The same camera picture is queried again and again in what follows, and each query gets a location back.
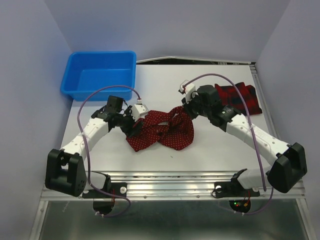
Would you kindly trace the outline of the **red navy plaid skirt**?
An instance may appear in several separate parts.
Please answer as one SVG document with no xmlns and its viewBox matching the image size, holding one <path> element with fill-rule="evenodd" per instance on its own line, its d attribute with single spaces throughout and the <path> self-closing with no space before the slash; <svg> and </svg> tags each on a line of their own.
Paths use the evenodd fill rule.
<svg viewBox="0 0 320 240">
<path fill-rule="evenodd" d="M 239 90 L 242 98 L 245 101 L 249 114 L 252 115 L 260 115 L 263 113 L 260 108 L 256 89 L 252 85 L 245 85 L 244 82 L 239 82 L 235 85 Z M 245 106 L 236 91 L 236 89 L 232 85 L 220 86 L 215 84 L 214 87 L 217 89 L 219 97 L 223 105 L 229 105 L 235 107 L 245 116 L 247 115 Z"/>
</svg>

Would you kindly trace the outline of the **red white-dotted skirt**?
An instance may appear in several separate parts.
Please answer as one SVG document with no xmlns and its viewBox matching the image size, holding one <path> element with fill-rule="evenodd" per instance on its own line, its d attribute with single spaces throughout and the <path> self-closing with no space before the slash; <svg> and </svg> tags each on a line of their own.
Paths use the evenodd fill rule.
<svg viewBox="0 0 320 240">
<path fill-rule="evenodd" d="M 142 124 L 138 134 L 126 138 L 135 152 L 155 143 L 180 151 L 194 141 L 192 119 L 182 106 L 174 107 L 169 112 L 150 110 L 145 117 L 139 118 L 137 123 Z"/>
</svg>

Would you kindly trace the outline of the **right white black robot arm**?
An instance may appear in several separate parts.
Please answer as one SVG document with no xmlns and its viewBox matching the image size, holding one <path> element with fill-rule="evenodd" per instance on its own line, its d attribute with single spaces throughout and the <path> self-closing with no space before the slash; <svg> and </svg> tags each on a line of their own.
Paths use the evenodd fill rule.
<svg viewBox="0 0 320 240">
<path fill-rule="evenodd" d="M 178 91 L 185 95 L 182 106 L 192 119 L 207 118 L 213 126 L 241 140 L 268 162 L 268 167 L 245 168 L 235 173 L 227 184 L 233 194 L 242 195 L 249 189 L 267 186 L 287 193 L 306 175 L 306 153 L 301 144 L 279 140 L 254 125 L 236 108 L 223 105 L 212 85 L 196 88 L 192 83 L 181 84 Z"/>
</svg>

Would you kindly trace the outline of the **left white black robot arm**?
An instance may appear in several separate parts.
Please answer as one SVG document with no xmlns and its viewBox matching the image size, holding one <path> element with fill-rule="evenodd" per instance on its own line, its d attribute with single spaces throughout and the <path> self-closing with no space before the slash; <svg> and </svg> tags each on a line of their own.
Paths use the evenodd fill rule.
<svg viewBox="0 0 320 240">
<path fill-rule="evenodd" d="M 94 190 L 100 197 L 111 195 L 110 176 L 95 172 L 94 178 L 89 167 L 90 151 L 113 128 L 131 138 L 142 128 L 138 122 L 149 110 L 137 100 L 134 105 L 123 109 L 125 101 L 121 97 L 110 96 L 106 105 L 96 110 L 79 134 L 60 149 L 52 149 L 47 156 L 45 187 L 73 197 L 84 191 Z"/>
</svg>

